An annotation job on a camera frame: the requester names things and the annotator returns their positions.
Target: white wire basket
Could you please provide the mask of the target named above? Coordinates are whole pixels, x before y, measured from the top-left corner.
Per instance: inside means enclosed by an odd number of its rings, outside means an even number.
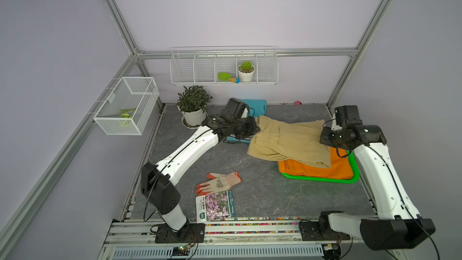
[[[154,78],[123,77],[93,119],[106,135],[141,135],[158,97]]]
[[[232,85],[222,82],[218,72],[227,72],[237,78],[237,67],[244,61],[255,66],[253,81],[241,85],[274,85],[279,79],[279,62],[276,51],[247,52],[196,52],[174,53],[170,60],[170,75],[174,85]]]

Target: orange cloth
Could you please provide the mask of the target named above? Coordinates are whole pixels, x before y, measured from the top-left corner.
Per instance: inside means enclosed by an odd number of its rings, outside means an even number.
[[[347,151],[339,149],[341,156],[346,155]],[[337,152],[334,148],[330,148],[330,168],[315,168],[312,166],[305,165],[296,160],[287,159],[285,161],[279,161],[279,171],[293,176],[307,176],[307,177],[318,177],[318,178],[329,178],[348,180],[353,177],[353,171],[351,170],[348,158],[340,158],[337,156]]]

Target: folded pants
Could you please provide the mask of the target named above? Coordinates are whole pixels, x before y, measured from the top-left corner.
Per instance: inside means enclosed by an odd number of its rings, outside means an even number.
[[[260,116],[256,121],[261,131],[250,141],[250,156],[269,161],[292,159],[312,167],[330,168],[329,147],[319,142],[323,120],[287,124]]]

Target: green leaves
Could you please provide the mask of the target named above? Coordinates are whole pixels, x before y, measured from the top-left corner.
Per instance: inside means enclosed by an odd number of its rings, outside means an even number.
[[[184,87],[183,94],[178,94],[180,98],[178,99],[177,106],[180,108],[180,111],[190,113],[195,112],[200,109],[205,111],[205,107],[208,102],[213,98],[203,86],[191,86],[189,88]]]
[[[254,68],[252,67],[252,63],[250,61],[244,61],[243,63],[241,63],[239,70],[241,72],[249,73],[252,72]]]

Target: white robotic arm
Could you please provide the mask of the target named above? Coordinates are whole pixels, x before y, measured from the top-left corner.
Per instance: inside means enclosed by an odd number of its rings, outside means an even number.
[[[320,142],[352,151],[378,218],[332,211],[323,220],[328,222],[325,228],[363,239],[372,250],[414,248],[435,232],[435,226],[420,216],[404,190],[382,130],[363,125],[356,106],[335,108],[335,120],[333,129],[324,127]]]
[[[219,117],[207,117],[196,132],[165,159],[155,165],[146,163],[141,172],[141,191],[159,210],[170,234],[183,239],[188,233],[203,235],[203,224],[189,224],[178,205],[180,194],[175,185],[184,173],[207,150],[214,147],[227,136],[234,134],[241,139],[257,133],[260,129],[253,117],[249,117],[249,106],[238,99],[231,98]],[[191,229],[201,229],[196,233]],[[169,236],[156,237],[156,241]]]

